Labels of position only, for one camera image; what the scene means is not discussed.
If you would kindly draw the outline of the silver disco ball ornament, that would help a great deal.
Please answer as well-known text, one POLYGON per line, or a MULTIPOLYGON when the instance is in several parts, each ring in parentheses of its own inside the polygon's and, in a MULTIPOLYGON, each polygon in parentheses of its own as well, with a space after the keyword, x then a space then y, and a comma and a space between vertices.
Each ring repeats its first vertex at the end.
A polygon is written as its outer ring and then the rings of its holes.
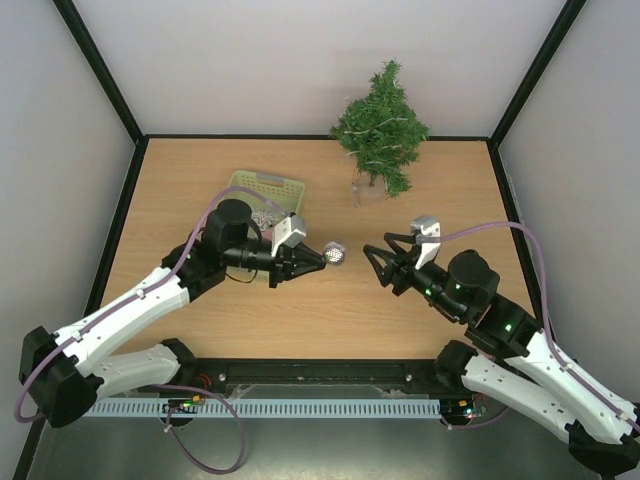
POLYGON ((323 258, 327 265, 340 266, 346 259, 346 248, 339 242, 331 241, 324 247, 323 258))

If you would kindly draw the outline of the silver star tree topper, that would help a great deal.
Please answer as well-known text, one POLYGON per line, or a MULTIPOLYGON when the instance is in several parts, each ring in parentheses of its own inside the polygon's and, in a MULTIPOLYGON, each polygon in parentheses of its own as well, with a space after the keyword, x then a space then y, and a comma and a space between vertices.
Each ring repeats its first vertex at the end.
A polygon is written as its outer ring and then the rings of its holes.
POLYGON ((257 207, 253 209, 251 218, 261 232, 273 228, 280 220, 279 215, 267 207, 257 207))

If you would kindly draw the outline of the light green plastic basket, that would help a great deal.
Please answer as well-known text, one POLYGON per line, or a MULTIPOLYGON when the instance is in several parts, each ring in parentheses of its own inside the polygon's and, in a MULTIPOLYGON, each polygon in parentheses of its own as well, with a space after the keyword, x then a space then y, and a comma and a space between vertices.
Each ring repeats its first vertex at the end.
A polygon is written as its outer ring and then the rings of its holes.
MULTIPOLYGON (((267 207, 277 213, 279 222, 290 213, 302 210, 305 184, 278 175, 236 170, 230 178, 225 199, 237 199, 247 203, 251 210, 267 207)), ((261 232, 269 238, 273 228, 261 232)))

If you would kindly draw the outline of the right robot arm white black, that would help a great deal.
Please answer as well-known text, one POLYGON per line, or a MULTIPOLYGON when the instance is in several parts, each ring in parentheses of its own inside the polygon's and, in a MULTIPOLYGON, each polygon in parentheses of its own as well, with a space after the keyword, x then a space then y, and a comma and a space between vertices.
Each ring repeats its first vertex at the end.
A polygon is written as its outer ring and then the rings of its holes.
POLYGON ((388 233, 387 249, 363 252, 382 286, 400 296, 414 289, 452 323, 465 326, 469 344, 450 341, 435 360, 438 384, 492 397, 530 418, 560 441, 583 466, 615 477, 639 465, 639 408, 573 363, 542 323, 498 293, 500 277, 474 250, 445 268, 426 236, 388 233))

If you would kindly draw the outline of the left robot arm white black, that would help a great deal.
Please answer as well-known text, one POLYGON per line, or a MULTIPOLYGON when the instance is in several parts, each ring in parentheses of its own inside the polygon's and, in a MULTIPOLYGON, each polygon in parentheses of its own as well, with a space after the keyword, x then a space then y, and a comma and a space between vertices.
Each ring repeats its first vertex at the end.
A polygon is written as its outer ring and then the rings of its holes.
POLYGON ((154 321, 222 283, 228 268, 265 272, 272 288, 323 270, 323 256, 305 245, 305 237, 306 225, 294 213, 264 237, 249 204, 240 199, 212 202, 187 241, 128 292, 55 332, 38 326, 25 335, 20 396, 36 404, 31 418, 60 428, 103 398, 186 380, 190 352, 181 343, 134 354, 116 351, 154 321))

